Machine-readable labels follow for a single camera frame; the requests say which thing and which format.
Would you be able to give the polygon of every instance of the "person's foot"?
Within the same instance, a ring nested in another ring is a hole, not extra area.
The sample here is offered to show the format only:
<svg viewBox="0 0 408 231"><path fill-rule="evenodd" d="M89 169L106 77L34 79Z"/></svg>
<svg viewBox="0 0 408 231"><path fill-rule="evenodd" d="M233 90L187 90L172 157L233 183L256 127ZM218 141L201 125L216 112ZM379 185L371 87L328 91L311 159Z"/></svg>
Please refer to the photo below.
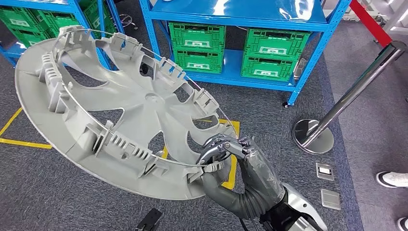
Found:
<svg viewBox="0 0 408 231"><path fill-rule="evenodd" d="M376 180L380 185L387 188L408 187L407 173L379 172L376 175Z"/></svg>
<svg viewBox="0 0 408 231"><path fill-rule="evenodd" d="M408 218L400 218L396 222L396 225L398 226L399 230L401 231L408 231Z"/></svg>

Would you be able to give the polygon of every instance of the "yellow floor tape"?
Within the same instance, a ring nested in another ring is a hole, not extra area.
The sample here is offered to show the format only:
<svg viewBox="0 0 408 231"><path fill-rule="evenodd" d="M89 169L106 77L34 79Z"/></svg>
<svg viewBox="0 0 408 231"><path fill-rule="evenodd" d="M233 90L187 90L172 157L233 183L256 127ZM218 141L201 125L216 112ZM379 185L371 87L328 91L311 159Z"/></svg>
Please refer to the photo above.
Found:
<svg viewBox="0 0 408 231"><path fill-rule="evenodd" d="M12 124L12 121L18 116L18 114L20 114L20 112L23 110L22 107L20 107L15 113L14 115L9 119L9 121L7 121L6 125L4 125L4 127L0 130L0 136L3 135L3 133L6 131L6 129L10 126L10 124Z"/></svg>
<svg viewBox="0 0 408 231"><path fill-rule="evenodd" d="M222 124L226 124L227 120L226 119L220 119L219 120L220 123ZM239 121L231 121L232 126L235 129L235 132L238 134L240 134L240 123ZM229 171L229 177L228 177L228 181L222 183L222 186L224 186L227 189L233 189L235 186L235 174L237 173L237 158L232 155L231 156L231 171Z"/></svg>
<svg viewBox="0 0 408 231"><path fill-rule="evenodd" d="M26 142L26 141L15 141L15 140L3 139L3 138L0 138L0 143L15 144L15 145L21 145L21 146L27 146L27 147L33 147L33 148L46 148L46 149L52 148L52 146L49 144L32 143L32 142Z"/></svg>
<svg viewBox="0 0 408 231"><path fill-rule="evenodd" d="M0 130L0 136L3 135L3 133L6 131L7 128L9 128L10 124L12 124L13 120L17 118L17 116L20 114L20 112L23 109L20 107L14 115L7 121L6 125ZM46 149L51 149L52 146L49 144L43 144L43 143L33 143L33 142L26 142L26 141L15 141L15 140L9 140L9 139L3 139L0 138L0 143L8 143L8 144L14 144L14 145L20 145L20 146L27 146L27 147L33 147L33 148L46 148Z"/></svg>

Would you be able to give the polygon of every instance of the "robotic arm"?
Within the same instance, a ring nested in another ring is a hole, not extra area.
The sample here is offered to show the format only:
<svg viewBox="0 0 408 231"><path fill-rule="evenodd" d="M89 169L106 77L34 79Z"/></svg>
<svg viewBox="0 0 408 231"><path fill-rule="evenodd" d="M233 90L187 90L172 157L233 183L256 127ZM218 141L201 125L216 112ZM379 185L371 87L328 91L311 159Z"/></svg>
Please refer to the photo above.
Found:
<svg viewBox="0 0 408 231"><path fill-rule="evenodd" d="M259 218L267 231L327 231L313 206L290 185L275 175L262 150L249 138L235 139L224 134L209 138L198 164L237 157L245 184L240 194L221 186L212 173L202 176L208 197L239 218Z"/></svg>

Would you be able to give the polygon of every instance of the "blue metal shelf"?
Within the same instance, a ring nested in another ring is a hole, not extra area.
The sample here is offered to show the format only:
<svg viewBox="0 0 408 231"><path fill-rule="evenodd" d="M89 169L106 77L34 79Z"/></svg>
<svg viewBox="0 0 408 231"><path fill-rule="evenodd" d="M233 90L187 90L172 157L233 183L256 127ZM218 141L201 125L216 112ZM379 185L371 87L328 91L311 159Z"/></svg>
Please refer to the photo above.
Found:
<svg viewBox="0 0 408 231"><path fill-rule="evenodd" d="M56 12L64 12L64 13L72 13L75 15L75 18L78 22L86 29L90 28L81 8L79 7L80 0L0 0L0 5L2 6L14 6L14 7L24 7L24 8L31 8L31 9L38 9L38 10L45 10L45 11L56 11ZM119 18L119 14L117 13L115 4L113 0L106 0L109 10L113 16L115 24L117 25L117 29L119 32L124 33L122 23ZM103 4L102 0L98 0L98 11L99 11L99 18L104 18L103 16ZM104 30L103 22L101 22L101 30ZM19 58L21 54L25 51L25 48L19 46L19 43L12 45L9 49L4 49L0 45L0 54L6 57L7 60L10 61L11 64L16 65L13 58ZM109 67L109 62L106 57L97 50L98 56L100 60L104 60L104 66Z"/></svg>
<svg viewBox="0 0 408 231"><path fill-rule="evenodd" d="M0 5L71 13L69 0L1 0Z"/></svg>
<svg viewBox="0 0 408 231"><path fill-rule="evenodd" d="M254 26L292 30L325 31L328 24L319 1L291 5L274 0L158 0L149 13L152 19Z"/></svg>
<svg viewBox="0 0 408 231"><path fill-rule="evenodd" d="M11 47L5 50L4 54L10 58L20 58L20 56L26 51L26 47L23 43L16 42Z"/></svg>
<svg viewBox="0 0 408 231"><path fill-rule="evenodd" d="M270 90L293 91L293 77L288 82L247 78L241 76L242 51L225 50L224 66L221 74L187 71L188 77L194 81L228 84L243 87L264 88Z"/></svg>
<svg viewBox="0 0 408 231"><path fill-rule="evenodd" d="M241 77L242 52L239 51L225 51L226 63L221 74L187 72L190 78L198 81L290 91L288 105L293 105L351 0L339 0L328 18L324 17L317 0L157 0L154 7L149 0L139 2L152 50L157 54L160 50L154 20L321 32L296 82L293 77L286 83Z"/></svg>

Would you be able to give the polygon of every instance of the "red barrier rope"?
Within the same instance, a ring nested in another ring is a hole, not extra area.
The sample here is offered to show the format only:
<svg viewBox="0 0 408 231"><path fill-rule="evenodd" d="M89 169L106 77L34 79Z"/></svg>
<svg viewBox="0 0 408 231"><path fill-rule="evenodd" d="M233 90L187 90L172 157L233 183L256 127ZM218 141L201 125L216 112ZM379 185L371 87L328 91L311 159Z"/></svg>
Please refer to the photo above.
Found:
<svg viewBox="0 0 408 231"><path fill-rule="evenodd" d="M392 41L391 37L381 28L380 25L378 25L378 23L369 15L369 13L366 12L364 7L362 7L357 0L351 1L350 8L354 11L354 13L356 13L361 22L378 40L381 46L385 47Z"/></svg>

